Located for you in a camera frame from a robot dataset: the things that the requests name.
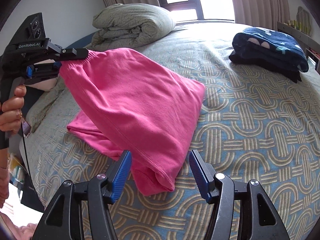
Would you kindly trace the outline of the person's left hand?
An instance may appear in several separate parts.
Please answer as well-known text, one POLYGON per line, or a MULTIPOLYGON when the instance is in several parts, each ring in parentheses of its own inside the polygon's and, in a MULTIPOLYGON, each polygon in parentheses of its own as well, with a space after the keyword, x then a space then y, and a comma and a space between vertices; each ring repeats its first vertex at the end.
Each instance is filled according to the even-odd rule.
POLYGON ((2 132, 17 134, 22 121, 22 107, 27 89, 19 85, 14 90, 14 96, 1 105, 0 125, 2 132))

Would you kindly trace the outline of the left forearm pink sleeve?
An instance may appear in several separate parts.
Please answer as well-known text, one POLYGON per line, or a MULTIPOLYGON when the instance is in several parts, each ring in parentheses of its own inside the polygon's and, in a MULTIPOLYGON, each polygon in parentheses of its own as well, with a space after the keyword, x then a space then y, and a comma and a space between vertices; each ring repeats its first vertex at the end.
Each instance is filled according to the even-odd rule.
POLYGON ((7 168, 0 168, 0 208, 9 197, 10 174, 7 168))

